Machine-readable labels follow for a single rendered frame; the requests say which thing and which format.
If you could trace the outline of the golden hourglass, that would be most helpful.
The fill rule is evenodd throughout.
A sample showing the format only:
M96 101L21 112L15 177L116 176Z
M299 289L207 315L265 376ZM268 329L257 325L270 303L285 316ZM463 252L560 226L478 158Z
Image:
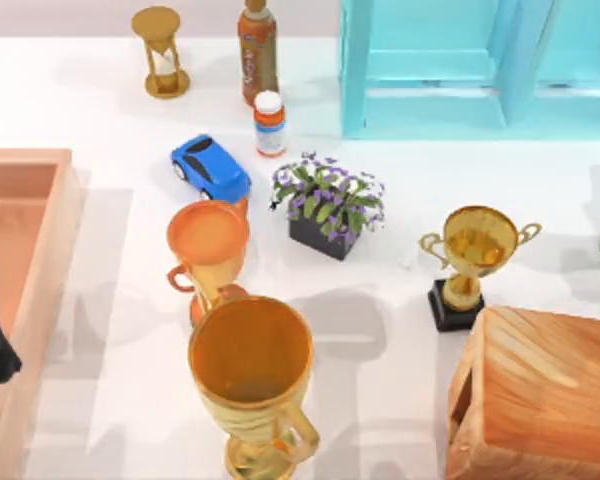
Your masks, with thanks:
M160 99L183 95L190 80L181 68L175 44L175 33L180 27L178 13L167 6L146 7L134 14L131 27L144 43L148 63L145 90Z

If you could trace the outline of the large golden trophy cup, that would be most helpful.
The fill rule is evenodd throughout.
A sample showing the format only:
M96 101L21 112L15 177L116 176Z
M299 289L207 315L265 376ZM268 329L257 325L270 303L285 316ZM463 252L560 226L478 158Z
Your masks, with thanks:
M290 480L320 437L302 410L313 362L306 321L264 296L219 305L195 327L188 360L201 400L228 434L233 480Z

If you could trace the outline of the light blue rack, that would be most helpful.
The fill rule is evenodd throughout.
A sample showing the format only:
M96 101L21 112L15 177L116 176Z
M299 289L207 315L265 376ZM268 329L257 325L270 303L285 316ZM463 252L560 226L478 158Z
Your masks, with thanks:
M600 0L341 0L350 139L600 140Z

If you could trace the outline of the purple flowers in black pot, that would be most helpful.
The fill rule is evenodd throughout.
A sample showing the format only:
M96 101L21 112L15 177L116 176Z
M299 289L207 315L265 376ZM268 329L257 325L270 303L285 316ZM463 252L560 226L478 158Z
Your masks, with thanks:
M342 261L364 229L385 220L385 183L368 172L355 173L334 158L304 152L277 168L269 209L287 206L291 239Z

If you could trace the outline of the small gold trophy black base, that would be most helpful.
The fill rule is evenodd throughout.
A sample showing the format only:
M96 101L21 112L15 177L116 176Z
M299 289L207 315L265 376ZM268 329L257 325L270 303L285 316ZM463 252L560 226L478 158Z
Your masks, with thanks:
M442 234L423 235L420 248L440 260L443 269L455 270L450 277L436 280L428 292L436 329L471 329L485 306L480 279L499 270L519 246L541 231L538 223L518 228L494 208L469 205L447 217Z

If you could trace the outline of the wooden box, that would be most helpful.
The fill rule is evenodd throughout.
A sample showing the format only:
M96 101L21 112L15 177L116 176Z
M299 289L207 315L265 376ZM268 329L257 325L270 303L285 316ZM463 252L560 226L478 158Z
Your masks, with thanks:
M445 480L600 480L600 320L483 309L448 400Z

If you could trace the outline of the salmon-coloured shallow box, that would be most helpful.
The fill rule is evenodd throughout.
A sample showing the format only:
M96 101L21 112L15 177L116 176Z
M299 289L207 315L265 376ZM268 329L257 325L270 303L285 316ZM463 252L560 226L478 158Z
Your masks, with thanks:
M0 384L0 480L21 480L83 193L68 149L0 149L0 326L22 361Z

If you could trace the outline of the brown bottle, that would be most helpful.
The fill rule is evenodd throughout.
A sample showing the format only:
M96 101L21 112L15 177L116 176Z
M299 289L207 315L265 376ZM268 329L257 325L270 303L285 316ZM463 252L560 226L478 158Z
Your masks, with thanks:
M258 93L279 91L277 76L277 23L266 0L245 0L238 23L242 66L242 95L252 107Z

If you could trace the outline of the orange trophy cup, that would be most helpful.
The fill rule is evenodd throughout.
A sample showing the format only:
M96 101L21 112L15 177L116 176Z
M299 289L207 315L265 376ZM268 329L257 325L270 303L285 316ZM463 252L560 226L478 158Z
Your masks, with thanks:
M168 225L167 243L178 265L167 279L174 289L193 295L194 326L219 304L247 294L235 283L249 240L247 209L245 198L235 204L198 201L178 211Z

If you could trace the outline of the blue toy car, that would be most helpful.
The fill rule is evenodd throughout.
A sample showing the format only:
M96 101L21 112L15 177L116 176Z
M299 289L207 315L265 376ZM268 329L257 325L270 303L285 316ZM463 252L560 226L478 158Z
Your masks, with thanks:
M249 193L247 172L209 135L199 135L174 149L171 162L177 177L205 199L234 204Z

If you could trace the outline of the orange and white pill bottle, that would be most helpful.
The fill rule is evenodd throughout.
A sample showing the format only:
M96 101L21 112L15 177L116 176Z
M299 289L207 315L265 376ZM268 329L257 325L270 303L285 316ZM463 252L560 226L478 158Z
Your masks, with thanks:
M256 149L267 157L286 150L286 115L280 94L265 90L256 95L253 105Z

